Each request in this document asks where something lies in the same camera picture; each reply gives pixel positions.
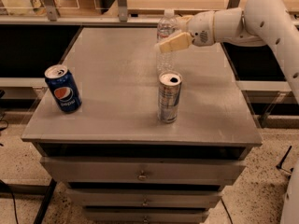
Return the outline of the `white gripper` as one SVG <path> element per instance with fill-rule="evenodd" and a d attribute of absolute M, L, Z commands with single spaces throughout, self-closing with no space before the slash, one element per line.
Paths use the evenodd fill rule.
<path fill-rule="evenodd" d="M 194 16 L 177 17 L 177 26 L 183 32 L 160 41 L 158 50 L 161 53 L 168 53 L 187 49 L 192 43 L 197 47 L 213 45 L 215 43 L 213 34 L 214 14 L 214 11 L 207 11 Z"/>

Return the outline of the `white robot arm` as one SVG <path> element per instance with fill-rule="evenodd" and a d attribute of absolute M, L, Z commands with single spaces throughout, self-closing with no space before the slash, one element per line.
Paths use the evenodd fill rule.
<path fill-rule="evenodd" d="M 155 45 L 159 53 L 215 43 L 268 46 L 299 102 L 299 31 L 282 0 L 248 0 L 243 8 L 183 16 L 178 30 Z"/>

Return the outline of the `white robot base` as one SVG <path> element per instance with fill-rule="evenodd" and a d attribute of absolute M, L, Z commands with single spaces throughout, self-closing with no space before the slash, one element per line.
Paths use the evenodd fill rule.
<path fill-rule="evenodd" d="M 285 193 L 280 224 L 299 224 L 299 169 L 294 168 Z"/>

